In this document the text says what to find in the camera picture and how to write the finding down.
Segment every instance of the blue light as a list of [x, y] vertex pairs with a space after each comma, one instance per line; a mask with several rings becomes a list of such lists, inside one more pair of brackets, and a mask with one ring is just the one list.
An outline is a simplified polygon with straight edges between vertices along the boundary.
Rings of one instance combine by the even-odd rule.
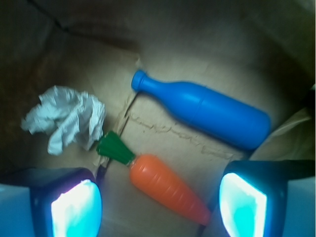
[[235, 173], [224, 175], [219, 193], [224, 226], [233, 237], [262, 237], [267, 196]]
[[97, 236], [102, 218], [98, 187], [84, 180], [51, 204], [55, 237]]

